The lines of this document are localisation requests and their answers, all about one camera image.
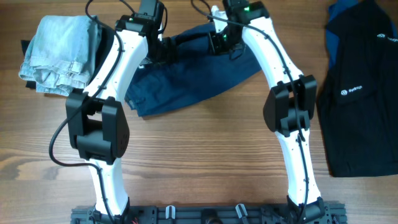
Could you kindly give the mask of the dark blue shorts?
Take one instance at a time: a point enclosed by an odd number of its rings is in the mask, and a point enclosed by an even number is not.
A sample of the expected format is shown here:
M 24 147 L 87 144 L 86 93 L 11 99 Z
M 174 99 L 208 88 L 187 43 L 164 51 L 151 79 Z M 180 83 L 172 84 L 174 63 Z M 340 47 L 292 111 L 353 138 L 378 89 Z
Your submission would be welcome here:
M 178 110 L 219 95 L 261 71 L 250 48 L 232 55 L 214 55 L 203 24 L 172 37 L 177 44 L 175 63 L 136 70 L 125 102 L 139 116 Z

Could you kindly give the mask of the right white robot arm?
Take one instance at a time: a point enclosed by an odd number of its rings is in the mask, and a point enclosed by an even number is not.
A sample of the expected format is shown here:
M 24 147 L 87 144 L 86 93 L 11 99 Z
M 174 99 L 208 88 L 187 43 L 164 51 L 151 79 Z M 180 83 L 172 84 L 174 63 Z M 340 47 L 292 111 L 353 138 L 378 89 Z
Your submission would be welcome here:
M 270 92 L 263 107 L 264 121 L 282 148 L 288 177 L 286 220 L 310 223 L 325 214 L 310 157 L 310 121 L 315 110 L 317 82 L 295 66 L 282 46 L 271 15 L 260 2 L 223 1 L 224 15 L 211 13 L 224 25 L 221 39 L 249 47 L 266 77 Z

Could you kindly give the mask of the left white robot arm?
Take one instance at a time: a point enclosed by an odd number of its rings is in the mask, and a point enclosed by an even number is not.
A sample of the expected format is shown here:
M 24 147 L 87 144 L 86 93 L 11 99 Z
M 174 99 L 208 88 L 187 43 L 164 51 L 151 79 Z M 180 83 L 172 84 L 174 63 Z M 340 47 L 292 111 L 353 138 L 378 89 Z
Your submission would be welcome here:
M 167 62 L 173 55 L 172 43 L 161 38 L 165 12 L 160 1 L 142 1 L 137 12 L 122 16 L 114 28 L 103 25 L 95 76 L 67 98 L 64 125 L 82 159 L 78 166 L 91 172 L 96 194 L 85 218 L 72 211 L 72 223 L 135 223 L 121 168 L 130 134 L 123 100 L 141 65 Z

